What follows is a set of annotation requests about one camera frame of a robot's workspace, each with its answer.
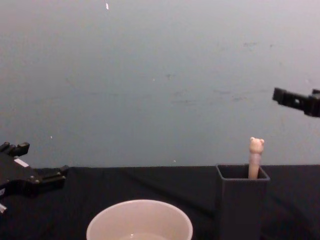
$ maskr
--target gray wall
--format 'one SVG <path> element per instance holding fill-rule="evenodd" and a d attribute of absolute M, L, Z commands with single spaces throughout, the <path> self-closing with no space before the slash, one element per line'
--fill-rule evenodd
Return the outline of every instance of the gray wall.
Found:
<path fill-rule="evenodd" d="M 320 162 L 317 0 L 1 0 L 0 142 L 34 167 Z"/>

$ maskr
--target water in bowl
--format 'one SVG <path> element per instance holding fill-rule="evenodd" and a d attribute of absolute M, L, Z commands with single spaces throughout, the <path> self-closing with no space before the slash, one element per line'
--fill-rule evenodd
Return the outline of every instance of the water in bowl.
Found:
<path fill-rule="evenodd" d="M 125 237 L 120 238 L 119 240 L 169 240 L 159 235 L 152 233 L 135 233 L 130 234 Z"/>

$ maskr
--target white label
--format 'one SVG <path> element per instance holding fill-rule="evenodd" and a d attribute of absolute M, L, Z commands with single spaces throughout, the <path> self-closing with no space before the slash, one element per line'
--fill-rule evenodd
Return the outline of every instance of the white label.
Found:
<path fill-rule="evenodd" d="M 14 160 L 17 164 L 20 164 L 22 167 L 29 167 L 29 165 L 26 163 L 26 162 L 24 162 L 24 161 L 22 161 L 21 159 L 19 159 L 19 158 L 16 158 L 15 160 Z"/>

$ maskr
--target dark gray container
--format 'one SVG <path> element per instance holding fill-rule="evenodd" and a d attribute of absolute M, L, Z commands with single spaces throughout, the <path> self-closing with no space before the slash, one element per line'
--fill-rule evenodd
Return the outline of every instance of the dark gray container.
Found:
<path fill-rule="evenodd" d="M 215 239 L 259 240 L 269 176 L 260 167 L 258 179 L 248 179 L 248 164 L 216 170 Z"/>

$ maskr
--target black tablecloth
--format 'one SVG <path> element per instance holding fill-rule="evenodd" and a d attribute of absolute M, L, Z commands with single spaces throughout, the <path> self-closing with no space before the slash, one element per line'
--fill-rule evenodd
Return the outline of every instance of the black tablecloth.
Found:
<path fill-rule="evenodd" d="M 263 169 L 271 182 L 261 239 L 320 240 L 320 165 Z M 0 217 L 0 239 L 85 240 L 88 224 L 103 209 L 127 200 L 152 199 L 182 209 L 192 221 L 193 239 L 212 240 L 215 181 L 213 166 L 74 167 L 63 189 L 36 198 L 3 199 L 8 213 Z"/>

